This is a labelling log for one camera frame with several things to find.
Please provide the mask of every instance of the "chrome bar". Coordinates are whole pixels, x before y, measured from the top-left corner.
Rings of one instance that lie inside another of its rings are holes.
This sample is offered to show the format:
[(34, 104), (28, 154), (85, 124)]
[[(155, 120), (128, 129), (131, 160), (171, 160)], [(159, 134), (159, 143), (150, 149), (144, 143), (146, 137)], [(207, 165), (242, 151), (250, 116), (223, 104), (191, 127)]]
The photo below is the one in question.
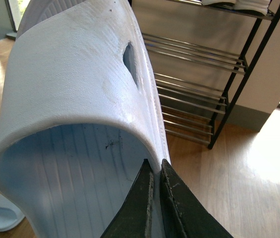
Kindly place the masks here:
[(165, 109), (169, 109), (169, 110), (176, 111), (176, 112), (178, 112), (178, 113), (187, 114), (187, 115), (192, 116), (192, 117), (195, 117), (195, 118), (207, 120), (208, 122), (211, 120), (210, 118), (206, 118), (206, 117), (203, 117), (203, 116), (194, 114), (194, 113), (188, 113), (188, 112), (186, 112), (186, 111), (182, 111), (182, 110), (175, 109), (175, 108), (172, 108), (172, 107), (168, 107), (168, 106), (164, 106), (164, 105), (161, 105), (161, 107), (162, 107), (162, 108), (165, 108)]
[(181, 59), (181, 60), (185, 60), (185, 61), (189, 61), (189, 62), (193, 62), (193, 63), (197, 63), (197, 64), (201, 64), (201, 65), (205, 65), (205, 66), (209, 66), (209, 67), (213, 67), (213, 68), (218, 68), (218, 69), (229, 71), (229, 72), (233, 72), (233, 73), (236, 73), (236, 74), (242, 74), (242, 75), (245, 74), (245, 72), (240, 72), (238, 70), (226, 68), (226, 67), (223, 67), (223, 66), (218, 66), (218, 65), (212, 64), (212, 63), (205, 63), (205, 62), (202, 62), (202, 61), (199, 61), (199, 60), (196, 60), (196, 59), (189, 59), (189, 58), (185, 58), (185, 57), (181, 57), (181, 56), (175, 56), (175, 55), (171, 55), (171, 54), (168, 54), (168, 53), (155, 51), (155, 50), (150, 50), (150, 49), (147, 49), (147, 50), (150, 51), (150, 52), (160, 54), (160, 55), (170, 56), (170, 57), (174, 57), (174, 58), (177, 58), (177, 59)]
[(188, 42), (184, 42), (184, 41), (178, 41), (178, 40), (174, 40), (174, 39), (170, 39), (170, 38), (166, 38), (166, 37), (154, 36), (154, 35), (147, 34), (147, 33), (142, 33), (142, 34), (145, 35), (145, 36), (149, 36), (149, 37), (153, 37), (153, 38), (157, 38), (157, 39), (161, 39), (161, 40), (181, 43), (183, 45), (193, 46), (193, 47), (201, 48), (201, 49), (204, 49), (204, 50), (207, 50), (207, 51), (214, 51), (214, 52), (218, 52), (218, 53), (221, 53), (221, 54), (224, 54), (224, 55), (231, 55), (231, 56), (235, 56), (235, 57), (239, 58), (239, 54), (230, 53), (230, 52), (227, 52), (227, 51), (221, 51), (221, 50), (217, 50), (217, 49), (214, 49), (214, 48), (200, 46), (200, 45), (196, 45), (196, 44), (192, 44), (192, 43), (188, 43)]
[(174, 80), (176, 80), (176, 81), (180, 81), (180, 82), (192, 84), (192, 85), (197, 86), (197, 87), (202, 87), (202, 88), (211, 89), (211, 90), (213, 90), (213, 91), (218, 91), (218, 92), (221, 92), (221, 93), (224, 92), (224, 90), (220, 90), (220, 89), (208, 87), (208, 86), (201, 85), (201, 84), (194, 83), (194, 82), (190, 82), (190, 81), (187, 81), (187, 80), (184, 80), (184, 79), (174, 78), (174, 77), (167, 76), (167, 75), (160, 74), (160, 73), (154, 73), (154, 75), (158, 75), (158, 76), (165, 77), (165, 78), (169, 78), (169, 79), (174, 79)]
[(195, 98), (195, 99), (198, 99), (200, 101), (204, 101), (204, 102), (208, 102), (208, 103), (213, 103), (215, 105), (226, 107), (226, 104), (224, 104), (224, 103), (219, 103), (217, 101), (205, 99), (205, 98), (202, 98), (202, 97), (199, 97), (199, 96), (194, 96), (194, 95), (191, 95), (191, 94), (188, 94), (188, 93), (182, 93), (182, 92), (179, 92), (179, 91), (176, 91), (176, 90), (173, 90), (173, 89), (169, 89), (169, 88), (164, 88), (164, 87), (161, 87), (161, 86), (157, 86), (157, 88), (165, 90), (165, 91), (169, 91), (169, 92), (172, 92), (172, 93), (180, 94), (180, 95), (183, 95), (183, 96), (187, 96), (187, 97), (190, 97), (190, 98)]
[(165, 131), (170, 133), (170, 134), (174, 134), (174, 135), (177, 135), (179, 137), (183, 137), (183, 138), (188, 139), (188, 140), (192, 140), (192, 141), (203, 143), (205, 145), (209, 145), (210, 144), (210, 142), (207, 141), (207, 140), (202, 140), (202, 139), (199, 139), (199, 138), (196, 138), (196, 137), (193, 137), (193, 136), (189, 136), (189, 135), (186, 135), (186, 134), (178, 133), (178, 132), (175, 132), (175, 131), (172, 131), (172, 130), (168, 130), (168, 129), (165, 129)]
[(203, 123), (200, 123), (200, 122), (197, 122), (197, 121), (193, 121), (193, 120), (189, 120), (189, 119), (186, 119), (186, 118), (181, 118), (181, 117), (178, 117), (178, 116), (169, 114), (169, 113), (164, 113), (164, 112), (162, 112), (162, 114), (163, 114), (163, 115), (166, 115), (166, 116), (168, 116), (168, 117), (171, 117), (171, 118), (175, 118), (175, 119), (178, 119), (178, 120), (185, 121), (185, 122), (187, 122), (187, 123), (194, 124), (194, 125), (196, 125), (196, 126), (212, 128), (211, 125), (203, 124)]
[[(144, 38), (144, 40), (145, 41), (150, 41), (150, 42), (155, 42), (155, 43), (162, 44), (162, 45), (177, 47), (177, 48), (180, 48), (180, 49), (193, 51), (193, 52), (197, 52), (197, 53), (200, 53), (200, 54), (205, 54), (205, 55), (209, 55), (209, 56), (213, 56), (213, 57), (217, 57), (217, 58), (222, 58), (222, 59), (226, 59), (226, 60), (230, 60), (230, 61), (234, 61), (234, 62), (239, 62), (239, 63), (243, 62), (243, 60), (241, 60), (241, 59), (235, 59), (235, 58), (231, 58), (231, 57), (226, 57), (226, 56), (213, 54), (213, 53), (210, 53), (210, 52), (199, 51), (199, 50), (195, 50), (195, 49), (191, 49), (191, 48), (188, 48), (188, 47), (179, 46), (179, 45), (175, 45), (175, 44), (171, 44), (171, 43), (167, 43), (167, 42), (157, 41), (157, 40), (153, 40), (153, 39), (149, 39), (149, 38)], [(205, 57), (205, 56), (201, 56), (201, 55), (186, 53), (186, 52), (182, 52), (182, 51), (178, 51), (178, 52), (182, 53), (182, 54), (188, 54), (188, 55), (191, 55), (193, 57), (197, 57), (197, 58), (204, 59), (204, 60), (210, 60), (210, 61), (215, 61), (217, 63), (227, 64), (227, 65), (230, 65), (230, 66), (237, 66), (239, 68), (244, 68), (245, 67), (242, 64), (237, 65), (235, 63), (229, 63), (229, 62), (226, 62), (226, 61), (222, 61), (222, 60), (214, 59), (214, 58), (210, 58), (210, 57)]]
[(209, 107), (205, 107), (205, 106), (202, 106), (202, 105), (199, 105), (199, 104), (186, 102), (186, 101), (183, 101), (183, 100), (180, 100), (180, 99), (177, 99), (177, 98), (173, 98), (173, 97), (169, 97), (169, 96), (166, 96), (166, 95), (163, 95), (163, 94), (159, 94), (159, 96), (162, 97), (162, 98), (167, 98), (167, 99), (176, 101), (176, 102), (184, 103), (184, 104), (196, 107), (196, 108), (202, 108), (202, 109), (214, 112), (214, 113), (225, 114), (225, 112), (220, 111), (220, 110), (216, 110), (214, 108), (209, 108)]
[(163, 121), (164, 121), (164, 123), (175, 125), (175, 126), (178, 126), (180, 128), (184, 128), (186, 130), (198, 132), (198, 133), (205, 134), (205, 135), (212, 135), (212, 133), (210, 133), (210, 132), (206, 132), (206, 131), (203, 131), (203, 130), (195, 129), (193, 127), (189, 127), (189, 126), (186, 126), (186, 125), (178, 124), (178, 123), (175, 123), (175, 122), (172, 122), (172, 121), (169, 121), (169, 120), (163, 120)]
[(213, 98), (213, 99), (225, 99), (225, 97), (222, 97), (222, 96), (219, 96), (219, 95), (216, 95), (216, 94), (213, 94), (213, 93), (203, 92), (201, 90), (197, 90), (197, 89), (194, 89), (194, 88), (178, 85), (178, 84), (175, 84), (175, 83), (170, 83), (170, 82), (159, 80), (159, 79), (155, 79), (155, 81), (159, 82), (159, 83), (164, 83), (164, 84), (167, 84), (167, 85), (175, 86), (175, 87), (178, 87), (178, 88), (187, 89), (187, 90), (190, 90), (192, 92), (199, 93), (199, 94), (204, 94), (204, 95), (207, 95), (208, 97)]

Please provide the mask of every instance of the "hole in slipper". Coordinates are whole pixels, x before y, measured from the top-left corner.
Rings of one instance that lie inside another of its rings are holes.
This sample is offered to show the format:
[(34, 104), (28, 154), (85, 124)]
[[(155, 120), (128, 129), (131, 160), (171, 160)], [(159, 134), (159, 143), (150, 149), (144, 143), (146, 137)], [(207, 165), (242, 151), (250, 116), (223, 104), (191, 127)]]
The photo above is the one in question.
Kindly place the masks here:
[(128, 43), (128, 45), (125, 49), (125, 52), (123, 55), (123, 61), (138, 88), (137, 67), (136, 67), (136, 63), (135, 63), (135, 51), (134, 51), (134, 48), (133, 48), (131, 42)]

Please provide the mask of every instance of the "ribbed insole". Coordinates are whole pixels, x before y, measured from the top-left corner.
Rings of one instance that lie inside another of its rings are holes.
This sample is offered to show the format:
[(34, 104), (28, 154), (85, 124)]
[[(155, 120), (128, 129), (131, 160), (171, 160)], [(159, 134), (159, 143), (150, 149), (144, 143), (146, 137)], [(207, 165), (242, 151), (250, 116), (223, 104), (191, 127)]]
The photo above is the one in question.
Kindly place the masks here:
[(123, 204), (145, 158), (130, 133), (100, 124), (56, 126), (0, 158), (0, 188), (39, 237), (99, 238)]

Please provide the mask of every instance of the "wooden floor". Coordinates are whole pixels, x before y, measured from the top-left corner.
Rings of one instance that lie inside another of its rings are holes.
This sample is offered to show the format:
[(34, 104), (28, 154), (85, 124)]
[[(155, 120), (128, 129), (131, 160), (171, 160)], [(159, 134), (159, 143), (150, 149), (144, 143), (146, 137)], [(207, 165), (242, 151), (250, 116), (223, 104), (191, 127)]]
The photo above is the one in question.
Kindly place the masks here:
[[(0, 101), (14, 41), (0, 41)], [(280, 110), (260, 133), (226, 125), (212, 150), (168, 135), (172, 165), (236, 238), (280, 238)], [(24, 220), (0, 238), (34, 238)]]

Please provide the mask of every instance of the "white sandal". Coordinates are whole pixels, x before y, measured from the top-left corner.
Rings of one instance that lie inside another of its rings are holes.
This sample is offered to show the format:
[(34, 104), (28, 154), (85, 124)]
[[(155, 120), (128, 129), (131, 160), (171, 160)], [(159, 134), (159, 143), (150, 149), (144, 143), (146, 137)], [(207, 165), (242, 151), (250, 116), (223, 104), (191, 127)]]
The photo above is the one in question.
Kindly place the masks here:
[(163, 237), (169, 160), (152, 68), (127, 1), (90, 0), (26, 31), (11, 51), (0, 116), (0, 192), (38, 238), (98, 238), (143, 159)]

